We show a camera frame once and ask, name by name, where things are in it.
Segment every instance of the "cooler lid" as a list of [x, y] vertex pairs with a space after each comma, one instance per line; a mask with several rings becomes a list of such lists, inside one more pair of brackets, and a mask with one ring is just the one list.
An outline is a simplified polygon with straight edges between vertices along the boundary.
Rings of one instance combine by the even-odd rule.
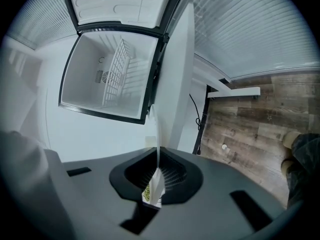
[[115, 22], [153, 29], [161, 25], [165, 15], [167, 21], [170, 20], [179, 0], [65, 0], [65, 2], [76, 30], [90, 29], [93, 24], [95, 28], [99, 25], [105, 27], [108, 25], [106, 23]]

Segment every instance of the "person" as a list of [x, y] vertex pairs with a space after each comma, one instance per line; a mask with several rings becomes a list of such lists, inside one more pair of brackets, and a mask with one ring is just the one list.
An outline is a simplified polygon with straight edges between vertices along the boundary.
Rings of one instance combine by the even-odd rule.
[[282, 143], [291, 149], [290, 156], [281, 164], [281, 172], [289, 187], [289, 208], [305, 200], [317, 181], [320, 170], [320, 134], [291, 131], [284, 136]]

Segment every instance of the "foot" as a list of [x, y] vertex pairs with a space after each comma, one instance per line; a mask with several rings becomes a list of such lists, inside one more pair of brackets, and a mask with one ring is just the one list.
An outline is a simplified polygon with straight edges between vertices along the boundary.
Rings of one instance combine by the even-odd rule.
[[282, 144], [288, 148], [291, 149], [292, 143], [294, 143], [295, 139], [301, 134], [301, 132], [298, 131], [290, 131], [288, 132], [282, 140]]
[[295, 160], [294, 158], [291, 159], [291, 158], [287, 158], [287, 159], [284, 159], [282, 164], [281, 164], [281, 173], [282, 175], [286, 178], [287, 177], [287, 170], [290, 166], [292, 166], [293, 164], [295, 163]]

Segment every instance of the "white wire basket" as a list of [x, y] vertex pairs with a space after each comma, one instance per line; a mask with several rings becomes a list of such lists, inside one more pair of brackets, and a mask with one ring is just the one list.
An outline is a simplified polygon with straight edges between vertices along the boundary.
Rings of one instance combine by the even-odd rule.
[[102, 81], [105, 83], [102, 106], [114, 106], [121, 97], [123, 85], [130, 58], [132, 58], [133, 48], [128, 42], [121, 39], [118, 44], [109, 71], [102, 75]]

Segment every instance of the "open cooler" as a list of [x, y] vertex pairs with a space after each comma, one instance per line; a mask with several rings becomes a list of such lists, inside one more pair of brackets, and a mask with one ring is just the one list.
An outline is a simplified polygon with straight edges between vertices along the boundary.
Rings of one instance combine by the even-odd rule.
[[59, 106], [144, 124], [179, 0], [65, 2], [79, 37], [63, 72]]

